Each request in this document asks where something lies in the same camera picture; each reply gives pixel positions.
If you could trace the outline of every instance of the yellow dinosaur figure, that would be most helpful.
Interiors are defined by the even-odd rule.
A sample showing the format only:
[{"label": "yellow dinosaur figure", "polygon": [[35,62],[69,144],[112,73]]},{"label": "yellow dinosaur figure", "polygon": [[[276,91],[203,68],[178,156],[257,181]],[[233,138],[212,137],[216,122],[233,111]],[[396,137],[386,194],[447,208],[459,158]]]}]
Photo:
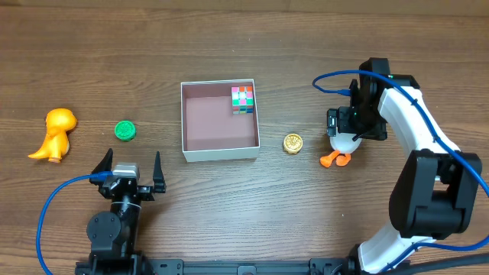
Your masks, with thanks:
[{"label": "yellow dinosaur figure", "polygon": [[30,154],[30,158],[43,159],[49,157],[50,162],[59,163],[61,157],[68,153],[70,143],[66,132],[76,126],[76,118],[73,113],[65,108],[54,109],[47,113],[46,137],[40,149]]}]

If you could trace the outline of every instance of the wooden table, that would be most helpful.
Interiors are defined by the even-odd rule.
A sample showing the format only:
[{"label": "wooden table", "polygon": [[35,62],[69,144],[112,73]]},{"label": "wooden table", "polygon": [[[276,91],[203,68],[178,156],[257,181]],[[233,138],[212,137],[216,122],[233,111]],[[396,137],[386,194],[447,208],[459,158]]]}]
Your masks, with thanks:
[{"label": "wooden table", "polygon": [[[138,248],[184,260],[344,257],[388,220],[390,192],[405,159],[390,131],[365,141],[347,167],[325,169],[328,108],[347,105],[312,80],[387,57],[412,74],[432,115],[464,151],[489,163],[489,18],[144,9],[0,8],[0,273],[35,274],[40,210],[63,181],[89,173],[108,148],[115,162],[141,165],[151,182],[161,151],[167,194],[145,202]],[[346,88],[355,76],[323,82]],[[256,160],[186,163],[180,83],[254,78],[261,131]],[[79,119],[61,164],[27,158],[41,145],[44,117],[70,108]],[[118,141],[115,124],[138,136]],[[296,156],[282,140],[304,140]],[[489,180],[487,168],[484,178]],[[42,244],[55,274],[86,260],[86,223],[107,210],[87,181],[51,204]],[[471,225],[443,243],[473,244],[489,232],[479,189]],[[453,257],[423,249],[415,262]],[[438,273],[487,273],[468,267]]]}]

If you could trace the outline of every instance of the white penguin figure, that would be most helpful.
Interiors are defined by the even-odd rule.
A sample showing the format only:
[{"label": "white penguin figure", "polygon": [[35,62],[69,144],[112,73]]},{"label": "white penguin figure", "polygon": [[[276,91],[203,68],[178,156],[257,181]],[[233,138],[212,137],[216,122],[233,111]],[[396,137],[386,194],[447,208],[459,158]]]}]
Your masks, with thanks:
[{"label": "white penguin figure", "polygon": [[329,168],[334,159],[336,159],[336,165],[340,167],[348,164],[351,160],[351,153],[357,150],[361,143],[361,138],[353,141],[352,138],[354,136],[354,134],[336,132],[336,136],[330,137],[329,142],[334,151],[328,156],[321,157],[321,164]]}]

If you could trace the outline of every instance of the green lid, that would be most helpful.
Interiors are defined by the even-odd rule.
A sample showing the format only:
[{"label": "green lid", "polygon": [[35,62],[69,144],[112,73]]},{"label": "green lid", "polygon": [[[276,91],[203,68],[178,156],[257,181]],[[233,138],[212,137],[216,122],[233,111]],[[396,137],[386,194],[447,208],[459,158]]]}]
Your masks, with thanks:
[{"label": "green lid", "polygon": [[121,141],[130,141],[136,136],[136,126],[130,121],[120,121],[115,126],[114,132]]}]

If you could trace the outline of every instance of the gold coin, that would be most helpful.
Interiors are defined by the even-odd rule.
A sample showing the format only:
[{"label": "gold coin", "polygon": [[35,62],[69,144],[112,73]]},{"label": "gold coin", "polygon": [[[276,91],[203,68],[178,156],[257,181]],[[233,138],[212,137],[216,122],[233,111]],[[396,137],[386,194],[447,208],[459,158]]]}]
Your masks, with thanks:
[{"label": "gold coin", "polygon": [[303,147],[303,139],[298,134],[288,134],[283,139],[283,149],[289,154],[297,154]]}]

